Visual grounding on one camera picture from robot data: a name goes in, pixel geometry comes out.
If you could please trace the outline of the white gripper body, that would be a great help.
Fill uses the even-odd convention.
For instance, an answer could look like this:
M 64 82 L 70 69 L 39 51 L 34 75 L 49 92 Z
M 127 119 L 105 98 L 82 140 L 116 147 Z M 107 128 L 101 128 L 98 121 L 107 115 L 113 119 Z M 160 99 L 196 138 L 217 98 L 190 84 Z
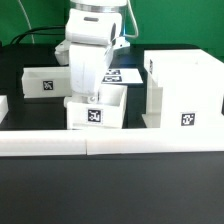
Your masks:
M 73 92 L 95 95 L 113 59 L 113 47 L 72 43 L 69 48 L 70 84 Z

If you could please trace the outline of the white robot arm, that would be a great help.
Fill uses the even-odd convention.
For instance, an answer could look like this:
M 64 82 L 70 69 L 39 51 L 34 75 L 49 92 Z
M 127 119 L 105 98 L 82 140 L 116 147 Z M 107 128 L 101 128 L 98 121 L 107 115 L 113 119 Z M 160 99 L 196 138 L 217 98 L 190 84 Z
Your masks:
M 70 0 L 65 40 L 55 48 L 60 65 L 68 65 L 72 97 L 97 102 L 122 36 L 128 0 Z

